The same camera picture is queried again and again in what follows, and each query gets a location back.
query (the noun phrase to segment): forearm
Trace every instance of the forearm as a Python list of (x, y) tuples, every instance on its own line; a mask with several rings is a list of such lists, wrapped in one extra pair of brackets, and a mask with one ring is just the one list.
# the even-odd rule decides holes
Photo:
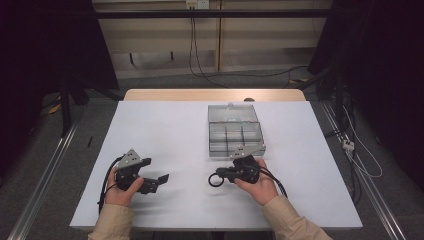
[(129, 240), (133, 211), (128, 207), (105, 204), (88, 239)]
[(262, 207), (278, 240), (283, 239), (331, 239), (313, 222), (299, 216), (284, 196), (278, 196)]

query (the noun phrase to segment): finger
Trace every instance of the finger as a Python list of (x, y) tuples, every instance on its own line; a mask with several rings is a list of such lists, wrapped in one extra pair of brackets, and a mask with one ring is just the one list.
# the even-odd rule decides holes
[(109, 173), (109, 176), (107, 178), (107, 187), (110, 187), (114, 184), (116, 184), (115, 182), (115, 174), (118, 170), (116, 169), (116, 167), (112, 168), (112, 170)]
[(239, 178), (234, 179), (234, 183), (241, 189), (247, 191), (247, 189), (249, 189), (249, 187), (252, 185), (248, 182), (245, 182)]
[(133, 196), (138, 189), (140, 189), (141, 185), (143, 185), (144, 183), (144, 178), (139, 177), (137, 178), (132, 184), (131, 186), (128, 188), (128, 190), (126, 191), (126, 193), (130, 194), (131, 196)]
[(259, 164), (259, 166), (268, 169), (267, 166), (266, 166), (265, 160), (259, 159), (258, 164)]

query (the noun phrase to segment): clear plastic box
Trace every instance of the clear plastic box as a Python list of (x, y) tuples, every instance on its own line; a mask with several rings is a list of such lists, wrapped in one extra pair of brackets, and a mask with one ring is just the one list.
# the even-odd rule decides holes
[[(228, 157), (239, 146), (263, 145), (261, 125), (253, 105), (210, 105), (209, 156)], [(262, 156), (265, 150), (253, 155)]]

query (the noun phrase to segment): electrical outlet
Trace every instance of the electrical outlet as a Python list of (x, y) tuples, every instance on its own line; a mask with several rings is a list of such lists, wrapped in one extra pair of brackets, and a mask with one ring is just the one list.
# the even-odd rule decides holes
[(187, 9), (197, 9), (197, 0), (186, 0)]
[(209, 9), (209, 0), (198, 0), (197, 9)]

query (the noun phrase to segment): table surface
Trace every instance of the table surface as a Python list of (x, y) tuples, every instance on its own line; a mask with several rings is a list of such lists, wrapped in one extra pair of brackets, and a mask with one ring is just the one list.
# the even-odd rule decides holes
[[(149, 101), (158, 100), (162, 91), (167, 101)], [(297, 97), (289, 101), (285, 93)], [(157, 178), (170, 174), (169, 182), (157, 193), (134, 196), (135, 228), (269, 230), (260, 207), (247, 193), (228, 181), (219, 188), (207, 183), (216, 168), (232, 165), (226, 158), (208, 155), (207, 107), (228, 103), (206, 101), (208, 94), (255, 107), (267, 146), (264, 159), (301, 215), (324, 228), (362, 227), (313, 110), (299, 93), (285, 89), (130, 90), (119, 103), (71, 227), (92, 229), (107, 168), (113, 159), (134, 148), (141, 157), (152, 158), (152, 164), (142, 168), (140, 175)], [(187, 94), (195, 100), (184, 101)], [(246, 97), (272, 100), (241, 102)]]

